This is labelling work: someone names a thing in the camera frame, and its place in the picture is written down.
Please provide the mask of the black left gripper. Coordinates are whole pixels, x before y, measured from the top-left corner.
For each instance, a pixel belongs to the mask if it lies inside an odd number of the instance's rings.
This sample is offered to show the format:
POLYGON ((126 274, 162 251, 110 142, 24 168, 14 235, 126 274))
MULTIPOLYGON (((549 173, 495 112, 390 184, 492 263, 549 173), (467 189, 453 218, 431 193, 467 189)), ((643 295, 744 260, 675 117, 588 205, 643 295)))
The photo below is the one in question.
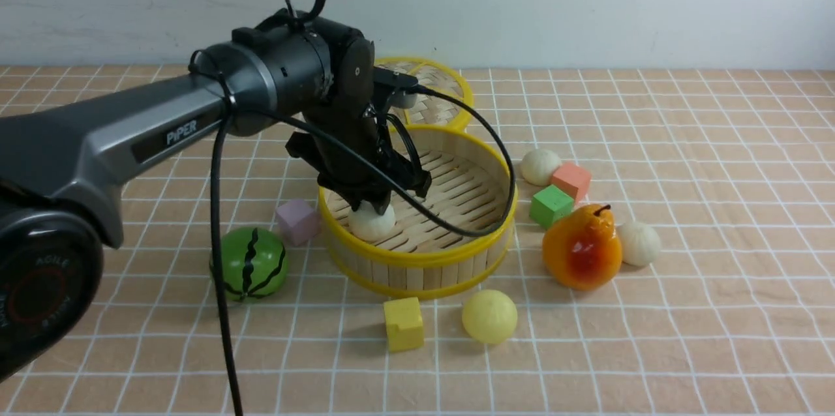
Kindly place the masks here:
POLYGON ((370 101, 354 115, 319 99, 287 99, 284 113, 301 113, 313 128, 290 136, 288 154, 315 169, 317 183, 352 207, 350 216, 394 216, 390 201, 397 185, 420 197, 429 192, 431 175, 421 167, 405 125, 390 110, 378 112, 370 101))

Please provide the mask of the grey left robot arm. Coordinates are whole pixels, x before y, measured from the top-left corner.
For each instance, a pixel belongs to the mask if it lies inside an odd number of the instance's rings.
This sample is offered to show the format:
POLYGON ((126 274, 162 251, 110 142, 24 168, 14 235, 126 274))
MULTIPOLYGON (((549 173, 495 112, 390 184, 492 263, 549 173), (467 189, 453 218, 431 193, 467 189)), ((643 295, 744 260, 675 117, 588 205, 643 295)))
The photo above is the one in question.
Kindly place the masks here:
POLYGON ((351 206, 385 209, 391 187, 425 196, 429 172, 396 155, 376 116, 397 87, 374 67, 374 44, 353 27, 281 9, 193 55, 187 74, 29 115, 3 117, 2 379, 56 344, 99 287, 105 246, 123 243, 123 185, 210 136, 302 115, 319 136, 288 149, 351 206))

